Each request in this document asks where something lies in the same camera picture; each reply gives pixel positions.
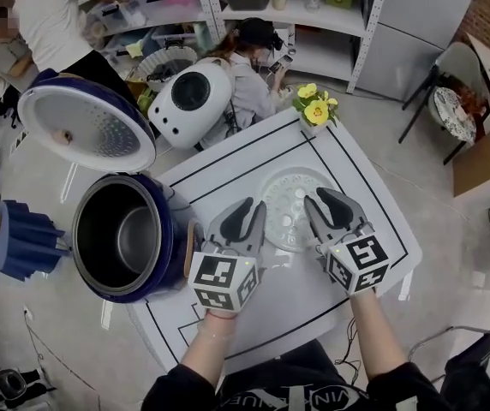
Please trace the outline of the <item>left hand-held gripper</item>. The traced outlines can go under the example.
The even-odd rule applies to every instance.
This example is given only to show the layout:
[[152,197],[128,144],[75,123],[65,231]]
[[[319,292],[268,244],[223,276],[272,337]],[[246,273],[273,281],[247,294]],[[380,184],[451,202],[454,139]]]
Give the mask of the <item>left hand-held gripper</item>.
[[265,240],[266,203],[254,208],[246,233],[240,241],[242,224],[254,200],[247,197],[231,204],[211,222],[202,249],[192,258],[188,286],[206,309],[240,312],[260,286],[261,249]]

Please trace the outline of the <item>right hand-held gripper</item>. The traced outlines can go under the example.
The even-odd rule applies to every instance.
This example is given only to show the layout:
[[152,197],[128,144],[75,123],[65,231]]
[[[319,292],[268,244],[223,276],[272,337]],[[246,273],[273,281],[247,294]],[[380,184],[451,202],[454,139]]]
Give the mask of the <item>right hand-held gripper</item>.
[[[310,196],[304,210],[315,237],[316,249],[326,259],[325,272],[347,295],[356,295],[381,284],[390,267],[386,250],[360,204],[331,188],[317,188],[320,207]],[[336,239],[335,232],[345,230]]]

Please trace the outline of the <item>white perforated steamer tray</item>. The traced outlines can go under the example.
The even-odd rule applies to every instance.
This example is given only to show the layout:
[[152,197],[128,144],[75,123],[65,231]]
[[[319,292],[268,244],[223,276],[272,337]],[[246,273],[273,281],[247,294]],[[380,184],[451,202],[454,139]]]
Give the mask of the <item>white perforated steamer tray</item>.
[[289,167],[266,180],[259,197],[266,204],[265,237],[275,247],[302,253],[312,245],[314,234],[304,210],[304,198],[310,196],[325,216],[330,216],[317,188],[332,188],[332,184],[326,176],[307,167]]

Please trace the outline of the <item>person's right forearm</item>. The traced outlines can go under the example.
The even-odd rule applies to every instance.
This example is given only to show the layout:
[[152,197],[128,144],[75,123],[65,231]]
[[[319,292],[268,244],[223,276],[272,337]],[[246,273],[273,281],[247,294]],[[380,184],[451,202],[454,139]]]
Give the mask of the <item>person's right forearm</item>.
[[350,305],[356,321],[362,364],[367,379],[393,371],[407,362],[376,293],[368,289],[352,295]]

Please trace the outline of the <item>person's left forearm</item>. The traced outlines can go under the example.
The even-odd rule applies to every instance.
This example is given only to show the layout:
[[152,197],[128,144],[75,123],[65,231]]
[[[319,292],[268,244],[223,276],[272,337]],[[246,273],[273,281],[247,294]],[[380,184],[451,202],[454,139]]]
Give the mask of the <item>person's left forearm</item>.
[[216,386],[236,333],[236,318],[236,313],[207,310],[180,364]]

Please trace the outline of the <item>yellow flowers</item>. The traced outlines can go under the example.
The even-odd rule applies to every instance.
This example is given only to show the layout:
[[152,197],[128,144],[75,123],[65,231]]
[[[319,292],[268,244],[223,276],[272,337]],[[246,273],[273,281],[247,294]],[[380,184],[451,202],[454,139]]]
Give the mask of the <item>yellow flowers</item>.
[[292,105],[300,114],[301,124],[309,136],[317,135],[330,123],[338,125],[338,101],[328,91],[320,91],[314,83],[299,86]]

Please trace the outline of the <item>white capsule pet carrier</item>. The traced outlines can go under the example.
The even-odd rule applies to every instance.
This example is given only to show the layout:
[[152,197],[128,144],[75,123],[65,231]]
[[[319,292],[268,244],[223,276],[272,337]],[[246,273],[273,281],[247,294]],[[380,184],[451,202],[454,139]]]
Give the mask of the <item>white capsule pet carrier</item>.
[[148,109],[148,119],[171,146],[190,149],[230,105],[235,88],[231,65],[207,57],[170,79]]

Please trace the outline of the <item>smartphone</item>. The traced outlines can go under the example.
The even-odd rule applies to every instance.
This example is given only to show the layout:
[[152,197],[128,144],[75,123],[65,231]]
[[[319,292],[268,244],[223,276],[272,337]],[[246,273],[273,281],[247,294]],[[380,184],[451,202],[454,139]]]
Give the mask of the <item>smartphone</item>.
[[272,64],[268,72],[270,74],[276,74],[281,69],[287,69],[293,63],[293,58],[289,55],[283,55],[274,64]]

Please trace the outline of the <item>person's black printed shirt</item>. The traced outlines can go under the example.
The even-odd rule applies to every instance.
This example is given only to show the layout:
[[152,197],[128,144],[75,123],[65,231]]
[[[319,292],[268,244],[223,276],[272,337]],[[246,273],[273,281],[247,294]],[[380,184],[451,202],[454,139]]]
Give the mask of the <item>person's black printed shirt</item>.
[[415,411],[452,411],[415,364],[382,373],[361,390],[312,341],[227,376],[220,388],[179,364],[156,380],[141,411],[397,411],[406,401]]

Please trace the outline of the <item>white fluted round basket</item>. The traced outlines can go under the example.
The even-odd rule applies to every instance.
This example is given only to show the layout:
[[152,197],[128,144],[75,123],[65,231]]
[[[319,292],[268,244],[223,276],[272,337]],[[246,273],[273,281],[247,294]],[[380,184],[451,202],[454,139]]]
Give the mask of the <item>white fluted round basket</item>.
[[198,59],[194,49],[188,46],[170,46],[145,57],[136,74],[154,92],[160,92],[175,75],[193,65]]

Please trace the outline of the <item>grey white refrigerator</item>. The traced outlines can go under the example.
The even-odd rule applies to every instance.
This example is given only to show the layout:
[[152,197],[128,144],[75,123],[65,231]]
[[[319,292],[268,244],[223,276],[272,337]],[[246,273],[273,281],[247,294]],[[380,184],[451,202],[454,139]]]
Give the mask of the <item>grey white refrigerator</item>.
[[472,0],[384,0],[356,87],[404,101],[452,42]]

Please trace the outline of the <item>black folding chair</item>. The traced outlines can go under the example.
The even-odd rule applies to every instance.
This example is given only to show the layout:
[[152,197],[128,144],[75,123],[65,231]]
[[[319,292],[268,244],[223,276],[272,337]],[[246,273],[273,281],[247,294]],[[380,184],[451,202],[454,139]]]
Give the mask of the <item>black folding chair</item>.
[[444,372],[431,380],[440,386],[439,393],[451,406],[452,411],[490,411],[490,377],[487,367],[490,361],[490,330],[465,325],[449,326],[415,344],[409,351],[409,361],[414,353],[436,338],[454,331],[480,334],[473,344],[450,358]]

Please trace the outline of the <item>round table blue cloth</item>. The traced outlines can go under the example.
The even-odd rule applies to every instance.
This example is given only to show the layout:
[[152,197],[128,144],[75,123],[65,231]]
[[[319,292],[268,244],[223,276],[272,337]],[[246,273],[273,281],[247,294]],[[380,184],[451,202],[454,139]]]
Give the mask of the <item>round table blue cloth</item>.
[[71,254],[62,244],[65,232],[43,213],[15,200],[0,202],[0,272],[26,281],[36,272],[49,274]]

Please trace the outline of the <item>white box triangle cutouts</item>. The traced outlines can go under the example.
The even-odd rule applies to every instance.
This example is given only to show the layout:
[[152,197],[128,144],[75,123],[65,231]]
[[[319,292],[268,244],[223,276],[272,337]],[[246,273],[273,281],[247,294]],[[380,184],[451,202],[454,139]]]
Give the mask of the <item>white box triangle cutouts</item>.
[[25,129],[22,129],[20,133],[15,137],[15,140],[11,143],[9,148],[9,155],[12,156],[15,151],[21,146],[24,139],[27,137],[28,132]]

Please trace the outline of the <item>clear storage bin black latches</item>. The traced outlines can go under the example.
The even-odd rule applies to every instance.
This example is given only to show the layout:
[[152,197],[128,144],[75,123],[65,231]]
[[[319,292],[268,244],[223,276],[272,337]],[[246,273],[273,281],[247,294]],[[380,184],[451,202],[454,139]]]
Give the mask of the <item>clear storage bin black latches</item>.
[[127,31],[146,25],[146,16],[136,1],[128,3],[98,3],[89,12],[109,33]]

